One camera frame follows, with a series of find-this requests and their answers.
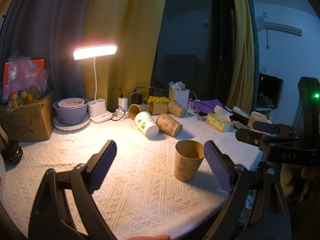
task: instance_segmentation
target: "cardboard box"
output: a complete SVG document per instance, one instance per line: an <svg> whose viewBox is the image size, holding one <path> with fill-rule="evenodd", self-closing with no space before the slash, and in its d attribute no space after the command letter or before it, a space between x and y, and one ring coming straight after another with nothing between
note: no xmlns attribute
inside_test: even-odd
<svg viewBox="0 0 320 240"><path fill-rule="evenodd" d="M2 203L3 198L3 188L4 188L4 179L5 179L6 169L4 166L3 158L0 154L0 202Z"/></svg>
<svg viewBox="0 0 320 240"><path fill-rule="evenodd" d="M219 132L229 132L232 126L231 122L216 113L208 113L206 123Z"/></svg>
<svg viewBox="0 0 320 240"><path fill-rule="evenodd" d="M10 140L35 142L49 140L53 130L52 95L18 107L10 114L0 106L0 125Z"/></svg>

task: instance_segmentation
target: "lamp head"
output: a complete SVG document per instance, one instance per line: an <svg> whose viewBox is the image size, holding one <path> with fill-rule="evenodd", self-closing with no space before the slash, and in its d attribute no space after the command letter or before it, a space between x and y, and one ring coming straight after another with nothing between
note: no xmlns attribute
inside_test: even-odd
<svg viewBox="0 0 320 240"><path fill-rule="evenodd" d="M94 46L80 47L73 51L73 59L81 60L91 57L114 55L118 49L116 44L100 44Z"/></svg>

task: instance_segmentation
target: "black round object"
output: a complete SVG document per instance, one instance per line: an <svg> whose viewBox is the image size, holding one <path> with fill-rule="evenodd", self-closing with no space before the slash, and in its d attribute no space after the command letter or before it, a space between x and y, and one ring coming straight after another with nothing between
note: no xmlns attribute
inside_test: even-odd
<svg viewBox="0 0 320 240"><path fill-rule="evenodd" d="M17 140L10 140L3 151L3 160L11 165L16 165L20 162L23 151Z"/></svg>

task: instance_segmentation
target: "gray curtain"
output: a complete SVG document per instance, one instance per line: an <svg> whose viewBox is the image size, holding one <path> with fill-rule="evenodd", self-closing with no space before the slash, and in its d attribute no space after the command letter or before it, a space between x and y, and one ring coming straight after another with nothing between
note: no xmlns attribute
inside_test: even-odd
<svg viewBox="0 0 320 240"><path fill-rule="evenodd" d="M253 97L252 97L252 106L251 111L255 111L257 104L257 96L258 96L258 86L259 86L259 41L258 41L258 31L256 24L256 15L254 13L254 4L253 0L248 0L250 16L251 16L251 24L252 24L252 32L253 32L253 45L254 45L254 80L253 80Z"/></svg>
<svg viewBox="0 0 320 240"><path fill-rule="evenodd" d="M83 97L81 65L73 60L73 49L81 46L87 2L13 0L0 36L1 62L15 51L46 57L49 89L56 98Z"/></svg>

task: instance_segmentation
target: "white plate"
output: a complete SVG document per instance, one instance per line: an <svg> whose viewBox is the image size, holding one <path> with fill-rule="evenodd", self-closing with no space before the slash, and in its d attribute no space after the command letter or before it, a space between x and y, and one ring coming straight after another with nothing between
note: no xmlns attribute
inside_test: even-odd
<svg viewBox="0 0 320 240"><path fill-rule="evenodd" d="M58 116L53 119L53 125L60 131L75 131L85 127L90 122L90 114L88 112L85 113L84 119L80 123L77 124L64 124L60 122Z"/></svg>
<svg viewBox="0 0 320 240"><path fill-rule="evenodd" d="M84 105L84 99L82 98L66 98L58 102L60 108L72 108L82 105Z"/></svg>

